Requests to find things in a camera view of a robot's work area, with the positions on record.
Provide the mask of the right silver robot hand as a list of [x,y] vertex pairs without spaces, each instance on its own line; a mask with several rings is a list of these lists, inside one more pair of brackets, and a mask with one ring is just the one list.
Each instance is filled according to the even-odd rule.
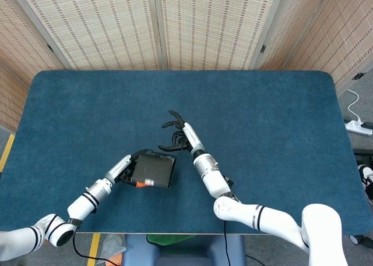
[[194,158],[206,153],[205,147],[193,127],[184,121],[178,112],[169,110],[169,113],[175,117],[175,120],[166,122],[161,127],[175,126],[177,130],[172,135],[170,146],[158,145],[158,148],[165,152],[187,150]]

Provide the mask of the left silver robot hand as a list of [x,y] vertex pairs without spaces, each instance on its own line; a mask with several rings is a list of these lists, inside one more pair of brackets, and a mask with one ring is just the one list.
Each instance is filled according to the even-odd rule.
[[118,182],[124,182],[136,188],[151,186],[149,182],[140,182],[132,180],[133,173],[138,164],[138,159],[141,154],[147,153],[148,149],[142,149],[134,154],[124,156],[116,165],[114,165],[104,177],[104,180],[113,186]]

